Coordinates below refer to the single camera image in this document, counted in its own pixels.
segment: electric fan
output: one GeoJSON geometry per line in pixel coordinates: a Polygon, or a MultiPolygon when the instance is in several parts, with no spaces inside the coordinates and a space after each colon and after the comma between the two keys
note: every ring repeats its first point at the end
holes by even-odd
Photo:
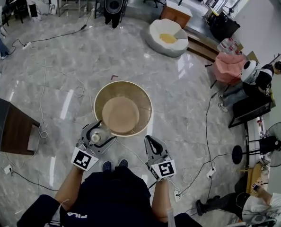
{"type": "Polygon", "coordinates": [[[235,164],[239,164],[243,155],[264,155],[262,161],[271,167],[281,165],[281,122],[271,126],[260,140],[252,140],[249,142],[259,141],[259,149],[250,152],[242,152],[240,146],[235,146],[232,152],[232,159],[235,164]]]}

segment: cushion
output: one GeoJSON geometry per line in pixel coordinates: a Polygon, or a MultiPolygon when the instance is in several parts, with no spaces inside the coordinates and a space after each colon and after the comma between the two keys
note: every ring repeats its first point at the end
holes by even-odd
{"type": "Polygon", "coordinates": [[[187,33],[181,29],[178,23],[167,18],[155,20],[143,34],[143,37],[153,50],[171,57],[183,54],[189,44],[187,33]],[[164,40],[165,35],[162,34],[172,35],[176,41],[169,43],[169,41],[173,41],[173,38],[166,35],[166,41],[168,42],[166,43],[164,40]]]}

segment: black pants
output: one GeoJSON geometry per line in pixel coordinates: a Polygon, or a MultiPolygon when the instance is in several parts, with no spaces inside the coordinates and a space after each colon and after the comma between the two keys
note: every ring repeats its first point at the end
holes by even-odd
{"type": "Polygon", "coordinates": [[[110,21],[112,21],[112,28],[116,28],[120,23],[121,12],[122,10],[120,10],[118,13],[112,14],[108,13],[106,8],[104,8],[105,23],[108,24],[110,21]]]}
{"type": "Polygon", "coordinates": [[[204,204],[204,210],[207,212],[221,209],[236,214],[242,220],[242,212],[247,199],[250,197],[248,193],[230,193],[220,199],[215,199],[204,204]]]}

